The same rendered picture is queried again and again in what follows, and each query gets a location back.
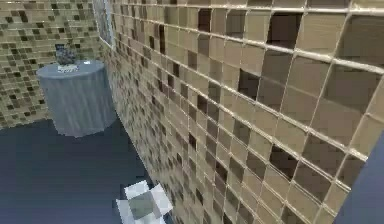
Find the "open white cardboard box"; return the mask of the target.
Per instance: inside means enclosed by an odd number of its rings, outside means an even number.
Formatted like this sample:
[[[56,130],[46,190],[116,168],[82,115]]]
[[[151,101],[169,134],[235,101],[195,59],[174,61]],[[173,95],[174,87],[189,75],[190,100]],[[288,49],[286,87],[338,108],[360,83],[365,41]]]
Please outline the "open white cardboard box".
[[[164,216],[173,209],[160,184],[149,188],[146,180],[124,188],[125,200],[116,199],[122,224],[166,224]]]

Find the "dark grey house plant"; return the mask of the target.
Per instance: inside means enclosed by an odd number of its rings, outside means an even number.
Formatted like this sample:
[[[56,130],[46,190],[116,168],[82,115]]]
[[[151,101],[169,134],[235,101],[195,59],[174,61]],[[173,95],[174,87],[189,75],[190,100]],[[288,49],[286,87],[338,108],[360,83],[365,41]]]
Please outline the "dark grey house plant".
[[[55,45],[55,56],[60,73],[74,72],[78,70],[76,55],[71,48],[65,44]]]

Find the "grey round side table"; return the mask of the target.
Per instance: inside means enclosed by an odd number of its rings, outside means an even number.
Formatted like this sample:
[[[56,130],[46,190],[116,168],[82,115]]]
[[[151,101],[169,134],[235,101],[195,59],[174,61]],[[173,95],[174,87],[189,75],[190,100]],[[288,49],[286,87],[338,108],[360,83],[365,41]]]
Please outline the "grey round side table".
[[[54,63],[36,74],[57,132],[82,137],[104,131],[117,115],[104,63],[80,60],[76,64],[74,72],[60,73]]]

